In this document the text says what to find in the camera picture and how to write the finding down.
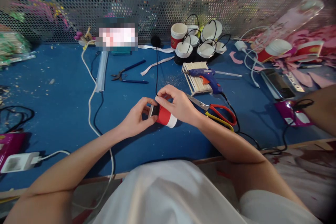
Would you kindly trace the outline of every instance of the scissors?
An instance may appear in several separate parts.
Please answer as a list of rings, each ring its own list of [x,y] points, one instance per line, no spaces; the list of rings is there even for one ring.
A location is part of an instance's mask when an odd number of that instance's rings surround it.
[[[223,105],[217,105],[217,104],[210,104],[210,105],[206,105],[203,102],[197,100],[196,98],[192,97],[191,95],[185,93],[187,95],[187,97],[189,98],[190,101],[192,101],[193,103],[195,103],[197,106],[199,106],[200,108],[202,108],[203,110],[205,110],[205,115],[210,117],[211,119],[214,119],[222,124],[224,124],[226,127],[228,127],[231,131],[234,132],[233,127],[237,124],[237,119],[234,115],[234,113],[228,109],[227,107],[223,106]],[[218,110],[216,108],[221,108],[226,110],[227,112],[230,113],[233,122],[228,121],[224,116],[222,116],[221,113],[218,112]],[[216,113],[216,115],[219,117],[216,117],[214,115],[211,115],[208,110],[211,109],[212,111],[214,111]]]

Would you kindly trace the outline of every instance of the white cable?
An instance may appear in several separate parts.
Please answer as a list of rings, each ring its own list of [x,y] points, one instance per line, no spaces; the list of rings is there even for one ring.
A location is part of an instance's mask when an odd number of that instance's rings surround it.
[[[96,80],[94,79],[94,77],[92,76],[92,74],[91,74],[91,72],[90,72],[90,69],[89,69],[89,67],[87,66],[87,64],[86,64],[86,62],[85,62],[85,60],[84,60],[84,53],[85,53],[85,51],[86,51],[86,48],[83,49],[83,52],[82,52],[82,61],[83,61],[84,65],[86,66],[86,69],[87,69],[87,71],[89,72],[89,74],[90,74],[90,76],[91,76],[91,78],[92,78],[92,80],[93,80],[93,82],[94,82],[94,84],[95,84],[94,90],[93,90],[93,92],[92,92],[92,94],[91,94],[91,96],[90,96],[90,98],[89,98],[89,117],[88,117],[88,121],[89,121],[89,125],[90,125],[91,129],[97,134],[97,136],[100,137],[99,132],[98,132],[98,131],[93,127],[93,125],[91,124],[91,100],[92,100],[92,98],[93,98],[93,96],[94,96],[94,93],[96,92],[97,82],[96,82]],[[104,196],[105,196],[105,194],[106,194],[106,192],[107,192],[107,189],[108,189],[108,187],[109,187],[109,185],[110,185],[110,182],[111,182],[111,180],[112,180],[113,173],[114,173],[114,160],[113,160],[113,155],[112,155],[111,148],[109,149],[109,152],[110,152],[110,156],[111,156],[112,171],[111,171],[111,175],[110,175],[110,178],[109,178],[109,180],[108,180],[107,186],[106,186],[106,188],[105,188],[103,194],[101,195],[100,200],[98,201],[97,205],[94,206],[94,207],[86,207],[86,206],[78,205],[78,204],[76,204],[76,203],[74,203],[74,202],[72,203],[73,205],[75,205],[75,206],[77,206],[77,207],[84,208],[84,209],[89,209],[89,210],[96,209],[96,208],[100,205],[102,199],[104,198]]]
[[[46,156],[46,157],[43,157],[43,158],[38,159],[38,161],[40,162],[40,161],[42,161],[42,160],[48,159],[48,158],[50,158],[50,157],[52,157],[52,156],[54,156],[54,155],[56,155],[56,154],[58,154],[58,153],[64,153],[64,154],[70,155],[70,153],[67,152],[67,151],[65,151],[65,150],[59,150],[59,151],[54,152],[53,154],[50,154],[50,155],[48,155],[48,156]]]
[[[245,32],[245,33],[240,37],[240,40],[239,40],[239,41],[241,41],[242,38],[243,38],[248,32],[250,32],[250,31],[252,31],[252,30],[254,30],[254,29],[259,29],[259,28],[266,28],[266,29],[267,29],[267,31],[268,31],[268,32],[267,32],[267,38],[266,38],[266,40],[264,40],[263,43],[261,43],[260,45],[258,45],[255,49],[257,49],[257,48],[263,46],[263,45],[268,41],[268,39],[269,39],[269,37],[270,37],[271,30],[270,30],[270,28],[269,28],[268,26],[258,26],[258,27],[254,27],[254,28],[248,30],[247,32]],[[256,64],[259,64],[259,65],[262,65],[262,64],[258,61],[258,54],[257,54],[256,51],[251,50],[251,49],[247,49],[247,50],[249,50],[250,52],[247,53],[245,49],[242,50],[242,51],[246,54],[246,56],[245,56],[245,58],[244,58],[244,64],[245,64],[245,66],[246,66],[248,69],[251,70],[251,79],[253,80],[253,83],[255,84],[255,86],[256,86],[257,88],[260,88],[259,84],[255,81],[255,79],[254,79],[254,77],[253,77],[253,72],[258,72],[258,71],[256,71],[256,70],[254,69],[254,67],[255,67]],[[255,53],[255,58],[252,58],[252,57],[250,56],[250,53],[251,53],[251,52],[254,52],[254,53]],[[247,66],[247,64],[246,64],[246,58],[247,58],[247,57],[249,57],[250,59],[252,59],[252,60],[254,61],[253,65],[252,65],[252,68],[249,68],[249,67]]]

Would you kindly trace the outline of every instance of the pliers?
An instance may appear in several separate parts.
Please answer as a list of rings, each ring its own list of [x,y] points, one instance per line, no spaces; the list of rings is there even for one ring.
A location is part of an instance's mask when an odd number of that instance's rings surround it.
[[[131,68],[133,68],[133,67],[136,67],[136,66],[138,66],[138,65],[141,65],[142,63],[145,63],[146,62],[146,60],[142,60],[142,61],[140,61],[140,62],[138,62],[138,63],[135,63],[134,65],[132,65],[132,66],[129,66],[129,67],[126,67],[125,69],[123,69],[123,70],[121,70],[117,75],[111,75],[111,76],[113,76],[113,77],[115,77],[112,81],[116,81],[116,80],[120,80],[121,82],[132,82],[132,83],[141,83],[141,84],[148,84],[149,82],[148,81],[145,81],[145,80],[124,80],[124,79],[122,79],[122,74],[123,75],[125,75],[125,77],[127,76],[127,74],[125,74],[124,72],[125,71],[127,71],[127,70],[130,70]]]

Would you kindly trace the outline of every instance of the blue table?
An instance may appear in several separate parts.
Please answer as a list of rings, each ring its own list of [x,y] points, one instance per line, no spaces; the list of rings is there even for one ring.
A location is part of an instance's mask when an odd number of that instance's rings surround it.
[[[255,75],[255,79],[261,88],[253,85],[250,71],[244,65],[234,64],[229,57],[229,52],[236,51],[233,43],[229,43],[227,47],[227,52],[209,64],[209,67],[243,75],[242,78],[217,75],[219,83],[235,108],[241,131],[253,136],[261,147],[283,145],[281,134],[285,124],[273,106],[271,93],[258,74]],[[94,84],[81,61],[82,47],[78,44],[57,44],[51,49],[51,45],[45,44],[39,46],[36,51],[38,53],[35,59],[20,62],[0,72],[0,85],[10,86],[8,98],[4,99],[5,105],[23,105],[36,112],[33,120],[24,126],[26,132],[31,132],[25,152],[45,151],[46,155],[62,149],[73,152],[96,138],[87,122],[88,99]],[[99,57],[95,59],[95,54],[95,48],[89,48],[84,55],[89,66],[93,61],[94,76],[97,74],[99,63]],[[172,55],[160,53],[160,58]],[[237,58],[243,59],[243,56],[240,52],[236,53]],[[127,71],[127,78],[146,80],[149,84],[111,81],[111,74],[117,74],[121,69],[142,59],[146,59],[147,62]],[[152,68],[143,77],[140,75],[140,72],[154,62],[156,52],[151,49],[139,49],[130,56],[109,57],[105,91],[103,94],[96,93],[92,99],[92,120],[99,110],[95,123],[101,132],[105,133],[117,126],[141,97],[155,97],[156,69]],[[55,83],[49,84],[52,79],[55,79]],[[181,73],[181,66],[176,65],[173,60],[159,65],[158,88],[167,84],[190,92]],[[197,98],[206,104],[226,104],[221,96],[202,94]],[[10,123],[14,124],[15,119],[11,119]],[[315,126],[290,128],[286,134],[288,144],[328,137],[329,135]],[[199,130],[187,124],[173,129],[155,124],[139,136],[117,144],[112,148],[112,152],[115,173],[130,171],[146,162],[178,158],[199,160],[220,155]],[[39,167],[21,173],[2,175],[0,191],[29,187],[38,176],[63,157],[63,154],[58,154],[43,161]],[[106,176],[110,173],[111,162],[107,153],[92,168],[87,178]]]

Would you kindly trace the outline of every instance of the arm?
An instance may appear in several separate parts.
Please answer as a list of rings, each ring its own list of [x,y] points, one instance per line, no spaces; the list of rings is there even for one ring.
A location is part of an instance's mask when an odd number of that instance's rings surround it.
[[[92,166],[115,144],[153,125],[157,116],[143,121],[150,98],[142,98],[116,128],[84,145],[43,173],[20,197],[5,223],[70,223],[74,189]]]
[[[304,109],[313,123],[336,137],[336,85],[317,90],[301,100],[303,99],[314,101],[313,105]]]
[[[305,205],[281,178],[273,165],[241,136],[201,114],[184,92],[168,85],[155,100],[177,119],[198,128],[229,161],[229,175],[238,198],[249,190],[265,190]]]

